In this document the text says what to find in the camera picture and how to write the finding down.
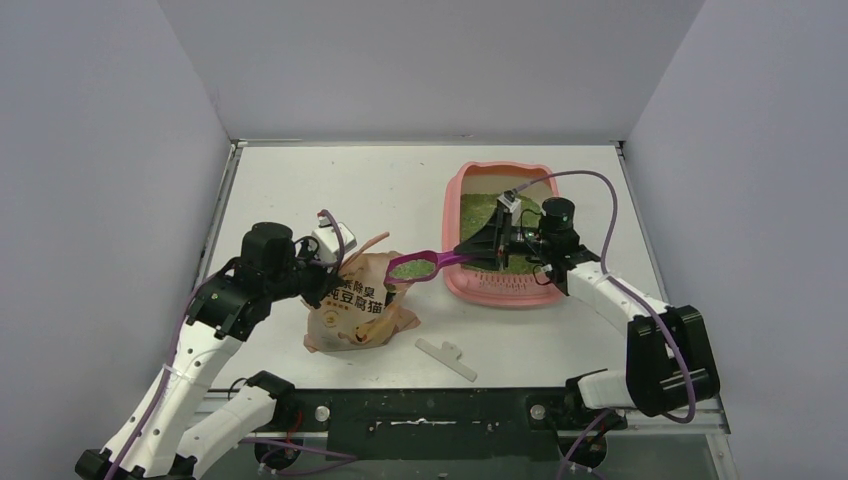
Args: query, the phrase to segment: white bracket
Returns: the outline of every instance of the white bracket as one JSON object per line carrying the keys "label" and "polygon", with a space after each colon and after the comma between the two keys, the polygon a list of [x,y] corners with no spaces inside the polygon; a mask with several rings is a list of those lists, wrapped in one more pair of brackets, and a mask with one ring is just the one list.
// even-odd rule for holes
{"label": "white bracket", "polygon": [[518,212],[521,209],[521,199],[516,197],[515,200],[510,200],[506,198],[506,194],[502,193],[498,197],[498,202],[509,210],[509,213],[512,215],[512,224],[518,225],[518,215],[516,215],[515,212]]}
{"label": "white bracket", "polygon": [[[356,247],[356,236],[344,223],[339,222],[338,225],[342,234],[342,241],[345,244],[345,252],[353,251]],[[318,217],[318,228],[312,230],[312,236],[318,240],[318,258],[322,262],[335,262],[339,255],[339,239],[330,226],[330,220],[327,217]]]}
{"label": "white bracket", "polygon": [[418,347],[419,350],[435,358],[454,372],[462,375],[463,377],[468,379],[469,382],[477,380],[477,372],[471,370],[470,368],[459,362],[459,357],[462,355],[462,350],[460,350],[459,347],[457,347],[456,345],[450,342],[442,342],[442,348],[439,349],[433,346],[433,344],[428,342],[427,340],[419,338],[415,341],[415,346]]}

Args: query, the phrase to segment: white cable clip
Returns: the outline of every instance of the white cable clip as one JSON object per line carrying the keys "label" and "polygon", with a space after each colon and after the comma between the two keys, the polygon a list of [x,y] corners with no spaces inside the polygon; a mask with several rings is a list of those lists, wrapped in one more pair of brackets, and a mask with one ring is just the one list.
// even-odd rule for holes
{"label": "white cable clip", "polygon": [[609,279],[609,277],[611,277],[611,276],[612,276],[612,273],[609,273],[609,272],[601,275],[600,277],[598,277],[597,280],[595,280],[595,283],[593,284],[593,286],[597,287],[598,285],[606,282]]}
{"label": "white cable clip", "polygon": [[191,375],[186,375],[184,372],[181,372],[181,371],[177,370],[176,368],[174,368],[174,367],[172,367],[168,364],[163,363],[162,368],[171,372],[171,375],[178,377],[178,378],[181,378],[181,379],[185,380],[186,382],[188,382],[192,385],[197,384],[197,385],[200,385],[201,387],[205,387],[206,389],[212,388],[212,385],[201,385],[201,384],[197,383],[196,377],[192,377]]}
{"label": "white cable clip", "polygon": [[175,377],[182,378],[183,380],[187,381],[188,383],[194,384],[194,382],[195,382],[195,380],[196,380],[196,378],[194,378],[194,377],[192,377],[192,376],[189,376],[189,375],[186,375],[185,373],[183,373],[183,372],[181,372],[181,371],[177,370],[176,368],[174,368],[174,367],[172,367],[172,366],[168,365],[167,363],[163,363],[163,364],[162,364],[162,368],[164,368],[165,370],[167,370],[167,371],[171,372],[171,375],[173,375],[173,376],[175,376]]}

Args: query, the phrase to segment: green litter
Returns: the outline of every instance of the green litter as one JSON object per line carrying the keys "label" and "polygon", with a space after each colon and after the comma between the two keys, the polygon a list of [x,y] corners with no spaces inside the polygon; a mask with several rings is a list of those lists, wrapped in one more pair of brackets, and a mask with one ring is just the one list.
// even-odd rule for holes
{"label": "green litter", "polygon": [[400,280],[411,280],[430,275],[436,270],[436,264],[429,260],[411,260],[402,263],[389,272],[389,276]]}
{"label": "green litter", "polygon": [[[500,193],[466,193],[459,197],[459,241],[464,242],[471,238],[486,225],[486,221],[492,216],[498,203]],[[533,200],[519,195],[521,210],[529,210],[524,214],[522,225],[525,227],[538,227],[539,214],[542,212],[539,204]],[[510,255],[509,267],[502,272],[505,274],[525,275],[533,273],[534,264],[528,262],[524,255]],[[478,272],[490,272],[482,268],[463,265],[462,268]]]}

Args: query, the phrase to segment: cat litter bag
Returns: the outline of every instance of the cat litter bag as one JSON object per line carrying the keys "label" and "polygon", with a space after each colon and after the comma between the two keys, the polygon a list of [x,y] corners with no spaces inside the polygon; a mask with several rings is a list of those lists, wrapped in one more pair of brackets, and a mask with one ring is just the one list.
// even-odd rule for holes
{"label": "cat litter bag", "polygon": [[327,295],[321,308],[304,303],[310,311],[303,345],[310,352],[379,347],[421,323],[402,306],[411,285],[383,284],[389,261],[400,253],[365,253],[388,236],[378,235],[345,259],[339,272],[345,284]]}

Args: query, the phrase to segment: pink litter scoop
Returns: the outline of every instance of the pink litter scoop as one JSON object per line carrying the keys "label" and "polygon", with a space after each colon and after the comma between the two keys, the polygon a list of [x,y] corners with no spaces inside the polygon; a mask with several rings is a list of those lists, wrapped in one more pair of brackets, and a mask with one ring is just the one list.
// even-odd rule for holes
{"label": "pink litter scoop", "polygon": [[[436,275],[439,274],[439,270],[442,268],[456,265],[457,263],[465,263],[471,261],[473,258],[474,257],[471,255],[460,255],[453,252],[436,253],[432,250],[422,250],[420,252],[410,253],[409,255],[401,255],[400,257],[393,258],[389,261],[389,267],[386,269],[386,280],[384,283],[398,284],[426,282],[436,278]],[[395,278],[391,276],[391,272],[394,271],[395,268],[416,260],[425,260],[430,262],[435,266],[435,268],[431,273],[415,278]]]}

